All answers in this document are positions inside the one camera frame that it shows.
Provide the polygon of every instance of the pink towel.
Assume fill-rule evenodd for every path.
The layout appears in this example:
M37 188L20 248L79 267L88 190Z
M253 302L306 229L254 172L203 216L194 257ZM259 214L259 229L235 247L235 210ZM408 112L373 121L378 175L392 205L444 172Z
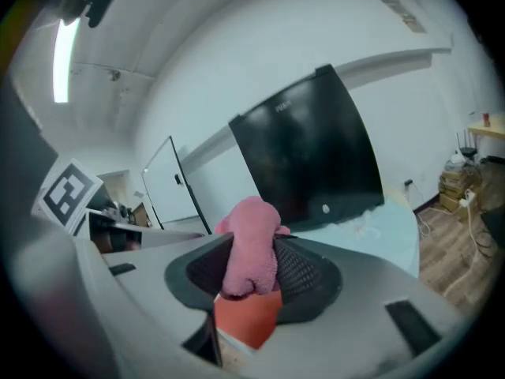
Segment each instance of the pink towel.
M288 235L275 208L260 197L240 201L215 227L215 233L234 233L234 244L226 267L221 295L227 299L266 295L279 286L275 281L277 259L273 249L275 233Z

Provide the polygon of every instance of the monitor logo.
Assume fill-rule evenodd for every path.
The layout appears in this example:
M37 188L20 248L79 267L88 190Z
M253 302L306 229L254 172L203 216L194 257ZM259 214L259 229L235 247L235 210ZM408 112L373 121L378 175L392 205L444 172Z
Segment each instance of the monitor logo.
M281 112L286 110L287 108L291 107L292 103L291 100L288 99L287 101L284 101L283 103L275 106L275 112Z

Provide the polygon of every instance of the power strip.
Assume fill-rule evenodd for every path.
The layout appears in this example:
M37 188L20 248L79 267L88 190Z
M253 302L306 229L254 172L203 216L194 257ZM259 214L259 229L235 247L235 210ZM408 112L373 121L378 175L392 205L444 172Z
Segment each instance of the power strip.
M465 191L465 197L459 200L459 204L463 208L468 208L472 204L474 199L475 199L475 193L472 190L467 189Z

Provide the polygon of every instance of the cable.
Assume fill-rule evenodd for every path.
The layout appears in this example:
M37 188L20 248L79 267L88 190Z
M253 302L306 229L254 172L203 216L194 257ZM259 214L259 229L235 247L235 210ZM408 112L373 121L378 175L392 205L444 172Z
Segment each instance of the cable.
M423 204L424 204L425 203L425 196L423 195L423 193L421 192L421 190L419 189L419 187L416 186L416 183L414 181L412 181L412 185L416 187L416 190L419 193L419 195L421 195L421 199L423 200Z
M486 231L485 229L482 229L482 230L481 230L481 231L479 231L477 234L478 234L478 235L480 235L480 234L482 234L482 233L486 233L487 235L491 236L491 233L489 233L489 232L488 232L488 231ZM484 244L479 243L479 242L477 242L477 244L478 244L480 247L482 247L483 249L490 249L490 248L492 248L491 244L490 244L489 246L485 246Z
M419 221L421 223L423 223L426 226L426 228L428 229L428 233L423 233L421 226L417 225L419 227L419 232L421 233L421 236L424 237L424 236L429 235L432 232L432 228L421 218L421 216L419 214L417 214L416 216L419 218Z
M449 211L444 211L443 209L437 209L437 208L428 208L430 211L435 211L435 212L440 212L440 213L445 213L446 215L451 215L453 216L459 209L461 208L461 205L459 205L454 212L449 212Z
M477 253L480 253L484 258L487 258L487 259L492 258L491 255L487 255L487 254L482 253L482 251L480 249L480 244L477 242L477 240L475 240L475 238L473 236L473 232L472 232L472 216L471 216L470 202L469 202L469 192L470 192L469 189L467 189L465 191L465 198L468 201L468 205L466 206L466 209L467 209L467 212L468 212L468 232L470 234L470 237L472 238L473 244L475 244L475 250L476 251L473 253L472 263L470 264L470 267L468 268L468 271L465 272L463 275L461 275L456 281L454 281L451 285L449 285L447 287L447 289L443 292L443 297L444 298L447 296L447 293L452 289L452 287L454 285L456 285L458 282L464 280L466 278L466 276L469 275L472 272L473 264L475 264L475 260L477 259Z

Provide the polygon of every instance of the black monitor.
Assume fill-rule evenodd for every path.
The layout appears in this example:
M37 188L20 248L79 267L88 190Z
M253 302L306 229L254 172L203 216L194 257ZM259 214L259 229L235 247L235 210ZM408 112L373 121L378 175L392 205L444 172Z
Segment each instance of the black monitor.
M288 226L347 220L384 201L365 125L330 65L230 128L261 197Z

